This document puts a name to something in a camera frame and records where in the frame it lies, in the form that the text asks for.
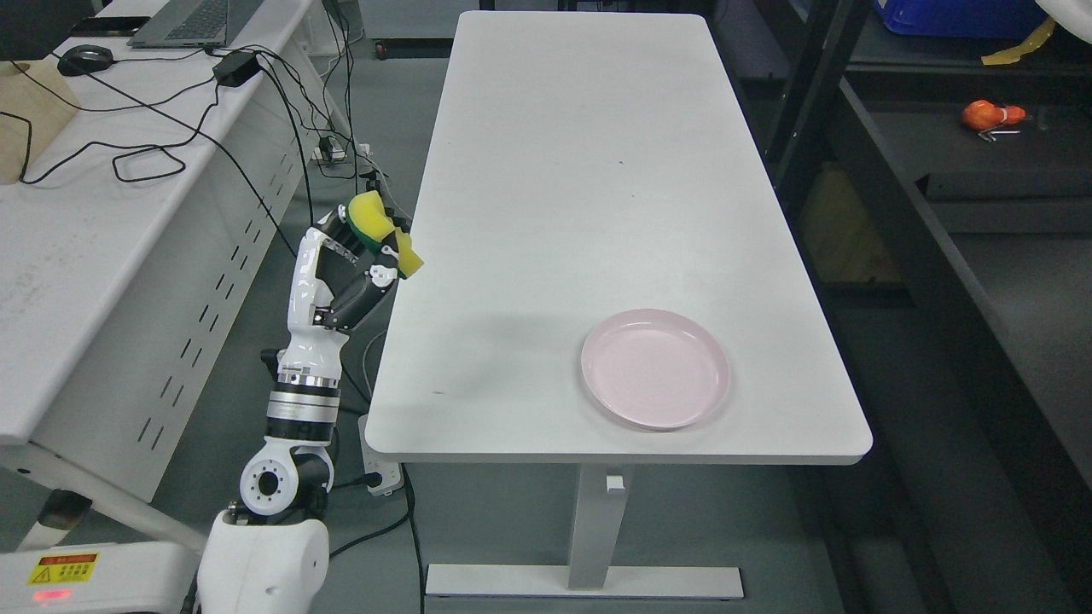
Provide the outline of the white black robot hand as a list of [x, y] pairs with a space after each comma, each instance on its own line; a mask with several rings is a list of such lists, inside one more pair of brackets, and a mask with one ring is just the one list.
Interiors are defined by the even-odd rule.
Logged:
[[[335, 206], [305, 231], [293, 265], [286, 326], [288, 347], [281, 354], [276, 381], [295, 387], [335, 387], [342, 377], [342, 349], [367, 315], [385, 300], [402, 278], [397, 243], [385, 238], [372, 252], [352, 233], [345, 206]], [[405, 232], [404, 217], [390, 215]]]

